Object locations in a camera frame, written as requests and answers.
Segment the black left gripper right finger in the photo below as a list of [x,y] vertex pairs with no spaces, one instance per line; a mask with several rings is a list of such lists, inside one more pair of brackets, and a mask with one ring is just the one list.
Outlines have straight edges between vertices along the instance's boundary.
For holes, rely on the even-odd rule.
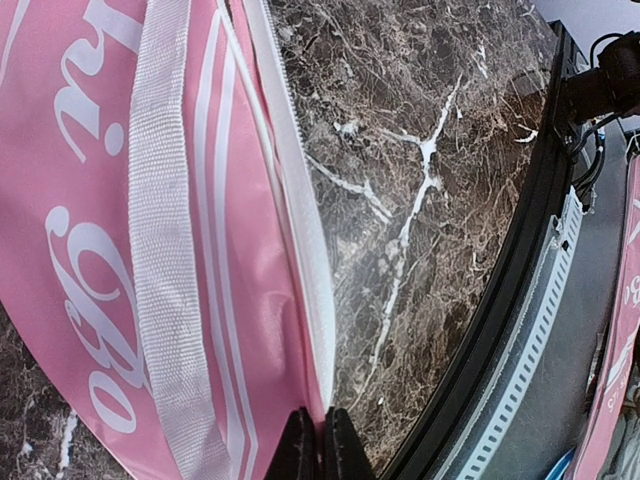
[[343,408],[331,407],[325,419],[323,478],[376,480],[356,429]]

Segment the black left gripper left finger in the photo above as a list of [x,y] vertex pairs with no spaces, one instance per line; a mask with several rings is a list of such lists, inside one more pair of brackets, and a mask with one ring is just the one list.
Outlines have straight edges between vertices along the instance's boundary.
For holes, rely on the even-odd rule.
[[317,473],[314,424],[307,409],[299,408],[288,417],[267,471],[267,479],[312,480]]

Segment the pink racket cover bag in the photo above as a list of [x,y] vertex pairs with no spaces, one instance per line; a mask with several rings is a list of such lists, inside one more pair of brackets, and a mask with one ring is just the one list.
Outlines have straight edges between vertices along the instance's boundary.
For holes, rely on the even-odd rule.
[[335,315],[263,1],[1,5],[1,301],[138,479],[263,479]]

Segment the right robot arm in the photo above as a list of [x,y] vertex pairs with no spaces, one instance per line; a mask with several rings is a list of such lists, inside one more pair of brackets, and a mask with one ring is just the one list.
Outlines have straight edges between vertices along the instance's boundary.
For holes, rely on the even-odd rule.
[[639,33],[612,33],[597,39],[595,47],[612,39],[598,55],[597,65],[563,81],[563,93],[570,119],[585,123],[595,117],[613,114],[628,118],[639,114]]

